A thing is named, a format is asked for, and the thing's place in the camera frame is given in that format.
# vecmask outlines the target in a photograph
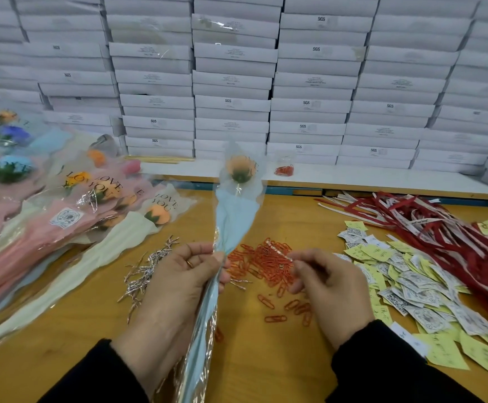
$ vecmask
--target person's left hand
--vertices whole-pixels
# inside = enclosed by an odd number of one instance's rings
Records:
[[[225,259],[222,252],[212,254],[212,246],[193,242],[164,257],[133,323],[112,343],[149,398],[190,344],[203,287]],[[223,267],[229,267],[228,261]],[[219,292],[230,279],[222,270]]]

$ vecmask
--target person's right hand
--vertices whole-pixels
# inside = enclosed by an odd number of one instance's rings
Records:
[[[357,266],[320,249],[287,256],[294,260],[297,278],[288,291],[306,289],[317,322],[336,350],[374,321],[367,280]]]

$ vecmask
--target black sleeve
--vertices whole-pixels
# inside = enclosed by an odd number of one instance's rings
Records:
[[[140,383],[110,342],[109,339],[101,339],[39,402],[149,403]]]
[[[482,403],[455,380],[427,365],[379,320],[341,345],[332,359],[332,369],[338,386],[327,403],[368,401],[380,395],[389,403]]]

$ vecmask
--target table surface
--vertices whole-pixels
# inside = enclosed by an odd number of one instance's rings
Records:
[[[130,268],[127,264],[137,263],[145,252],[160,249],[170,235],[180,237],[181,243],[212,240],[212,193],[194,191],[193,195],[200,199],[199,203],[179,220],[93,273],[35,322],[0,343],[0,402],[36,401],[99,339],[114,338],[125,329],[130,301],[118,304],[117,300],[125,291],[123,278]],[[466,221],[488,219],[488,208],[448,208]],[[344,244],[337,234],[345,229],[346,219],[317,206],[309,197],[266,196],[243,243],[257,246],[270,237],[293,249],[320,247],[341,252]],[[384,240],[387,232],[369,228],[368,233]],[[59,271],[59,265],[59,261],[52,265],[34,287],[48,283]],[[275,290],[264,282],[254,278],[252,281],[246,284],[246,291],[227,286],[220,298],[219,327],[224,340],[214,346],[207,402],[323,401],[336,385],[329,367],[331,347],[315,320],[308,328],[302,326],[301,316],[294,315],[282,324],[266,324],[263,318],[270,314],[257,301],[258,294],[272,294],[270,298],[278,310],[295,297],[286,294],[278,299]],[[465,301],[481,311],[471,297]],[[417,332],[413,319],[402,317],[391,307],[390,312],[394,321]],[[469,358],[465,360],[470,371],[437,367],[488,402],[488,372]],[[368,364],[376,367],[379,376],[388,378],[388,371],[384,370],[387,362],[374,362],[370,356]],[[160,397],[157,400],[168,401]]]

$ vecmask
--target hand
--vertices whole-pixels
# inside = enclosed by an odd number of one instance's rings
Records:
[[[112,342],[149,398],[186,353],[203,286],[224,259],[222,252],[212,254],[212,243],[194,242],[173,250],[156,266],[133,323]],[[222,270],[219,292],[230,279]]]
[[[320,249],[293,251],[296,294],[305,287],[322,331],[337,350],[375,319],[365,276],[358,267]]]

